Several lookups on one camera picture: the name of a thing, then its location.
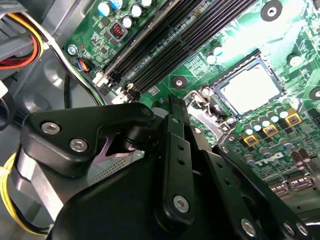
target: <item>black wire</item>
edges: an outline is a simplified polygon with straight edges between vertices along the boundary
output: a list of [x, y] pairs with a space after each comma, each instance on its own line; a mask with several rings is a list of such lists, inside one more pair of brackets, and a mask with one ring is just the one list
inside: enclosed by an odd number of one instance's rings
[[68, 73], [66, 73], [65, 78], [64, 78], [64, 89], [63, 89], [64, 108], [65, 109], [71, 109], [70, 81], [71, 81], [71, 77]]
[[49, 231], [49, 227], [38, 227], [33, 225], [31, 222], [29, 222], [28, 220], [26, 220], [25, 216], [23, 215], [23, 213], [20, 211], [20, 209], [18, 208], [18, 206], [15, 204], [15, 202], [11, 199], [10, 200], [12, 202], [13, 208], [18, 216], [18, 218], [20, 219], [20, 221], [30, 230], [32, 230], [33, 232], [37, 233], [37, 234], [48, 234]]
[[75, 81], [77, 81], [81, 87], [84, 88], [84, 90], [90, 95], [90, 97], [93, 99], [94, 103], [97, 105], [97, 106], [100, 106], [101, 104], [98, 102], [98, 100], [95, 98], [95, 96], [92, 94], [92, 92], [90, 92], [90, 90], [87, 88], [86, 85], [84, 85], [83, 82], [79, 81], [78, 78], [71, 72], [69, 71], [69, 69], [66, 67], [66, 65], [64, 64], [64, 62], [61, 60], [60, 56], [56, 53], [55, 49], [50, 45], [49, 46], [50, 49], [52, 50], [53, 54], [55, 55], [55, 57], [58, 59], [59, 63], [61, 64], [61, 66], [63, 67], [63, 69], [65, 70], [65, 72], [67, 74], [70, 75], [70, 77], [72, 79], [74, 79]]

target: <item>silver screw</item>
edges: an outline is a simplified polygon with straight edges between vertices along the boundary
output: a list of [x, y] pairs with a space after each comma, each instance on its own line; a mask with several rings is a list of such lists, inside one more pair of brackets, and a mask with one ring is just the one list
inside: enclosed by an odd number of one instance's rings
[[68, 54], [70, 54], [71, 56], [77, 55], [79, 52], [77, 46], [74, 44], [70, 44], [67, 48], [67, 51], [68, 51]]
[[273, 17], [274, 15], [276, 15], [276, 13], [277, 13], [277, 9], [274, 6], [269, 8], [268, 10], [269, 17]]
[[306, 229], [300, 222], [297, 222], [296, 227], [299, 229], [299, 231], [300, 231], [303, 235], [308, 236], [308, 231], [307, 231], [307, 229]]
[[210, 96], [210, 89], [205, 87], [204, 89], [201, 90], [201, 94], [204, 97], [209, 97]]
[[180, 123], [178, 119], [172, 118], [172, 121], [174, 121], [176, 124]]
[[41, 125], [41, 129], [44, 133], [50, 134], [50, 135], [55, 135], [60, 132], [60, 127], [58, 124], [54, 122], [45, 122], [44, 124]]
[[229, 153], [229, 150], [228, 150], [225, 146], [222, 146], [222, 151], [223, 151], [225, 154]]
[[141, 112], [142, 112], [144, 115], [147, 115], [147, 116], [150, 116], [150, 115], [151, 115], [151, 112], [150, 112], [149, 109], [147, 109], [147, 108], [141, 108]]
[[195, 131], [197, 134], [201, 134], [201, 133], [202, 133], [201, 130], [200, 130], [199, 128], [197, 128], [197, 127], [194, 128], [194, 131]]
[[181, 81], [181, 80], [178, 80], [178, 81], [175, 82], [175, 84], [176, 84], [177, 86], [181, 86], [181, 85], [182, 85], [182, 81]]
[[248, 219], [242, 219], [241, 220], [241, 226], [243, 230], [248, 234], [250, 237], [255, 237], [256, 236], [256, 230], [254, 226], [252, 225], [251, 222], [249, 222]]
[[189, 211], [189, 203], [183, 196], [177, 195], [173, 198], [173, 204], [179, 212], [185, 214]]
[[288, 223], [284, 222], [283, 226], [288, 231], [288, 233], [290, 233], [292, 236], [295, 235], [295, 231], [292, 229], [292, 227]]
[[88, 144], [85, 140], [80, 138], [72, 139], [70, 142], [70, 148], [77, 153], [82, 153], [88, 149]]

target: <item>motherboard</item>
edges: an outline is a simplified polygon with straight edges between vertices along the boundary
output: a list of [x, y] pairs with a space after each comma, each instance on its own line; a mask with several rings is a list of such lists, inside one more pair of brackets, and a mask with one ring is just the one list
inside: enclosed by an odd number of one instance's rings
[[[96, 1], [65, 45], [92, 63], [103, 94], [114, 93], [115, 104], [149, 108], [178, 96], [211, 146], [236, 153], [278, 195], [288, 191], [285, 182], [313, 185], [308, 164], [320, 153], [319, 1], [115, 2]], [[101, 3], [113, 12], [101, 13]]]

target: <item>cpu socket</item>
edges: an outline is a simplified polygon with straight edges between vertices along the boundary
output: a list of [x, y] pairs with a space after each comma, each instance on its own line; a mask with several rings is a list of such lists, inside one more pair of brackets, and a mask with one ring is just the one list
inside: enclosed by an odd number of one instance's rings
[[234, 69], [214, 91], [239, 118], [284, 94], [278, 78], [260, 57]]

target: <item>yellow wire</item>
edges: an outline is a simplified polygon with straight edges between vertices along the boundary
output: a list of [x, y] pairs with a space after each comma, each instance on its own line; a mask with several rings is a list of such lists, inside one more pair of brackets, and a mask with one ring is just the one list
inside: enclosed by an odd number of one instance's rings
[[18, 15], [14, 14], [14, 13], [8, 13], [8, 15], [13, 18], [14, 20], [16, 20], [17, 22], [21, 23], [23, 26], [25, 26], [27, 29], [29, 29], [34, 36], [38, 39], [39, 44], [40, 44], [40, 54], [39, 54], [39, 58], [42, 56], [42, 54], [44, 53], [44, 42], [41, 38], [41, 36], [39, 35], [39, 33], [31, 26], [29, 25], [26, 21], [24, 21], [22, 18], [20, 18]]
[[35, 234], [35, 235], [41, 235], [41, 236], [46, 236], [46, 234], [40, 234], [37, 232], [32, 231], [31, 229], [29, 229], [18, 217], [16, 210], [11, 202], [11, 199], [9, 197], [9, 193], [8, 193], [8, 176], [9, 173], [11, 172], [13, 166], [14, 166], [14, 162], [15, 162], [15, 157], [16, 157], [16, 153], [12, 154], [12, 156], [6, 161], [6, 163], [4, 164], [3, 167], [1, 167], [2, 170], [5, 170], [6, 172], [2, 173], [2, 175], [0, 176], [0, 192], [1, 192], [1, 198], [3, 200], [3, 203], [5, 205], [5, 208], [7, 209], [7, 211], [9, 212], [9, 214], [11, 215], [11, 217], [20, 225], [20, 227], [22, 227], [25, 231], [31, 233], [31, 234]]

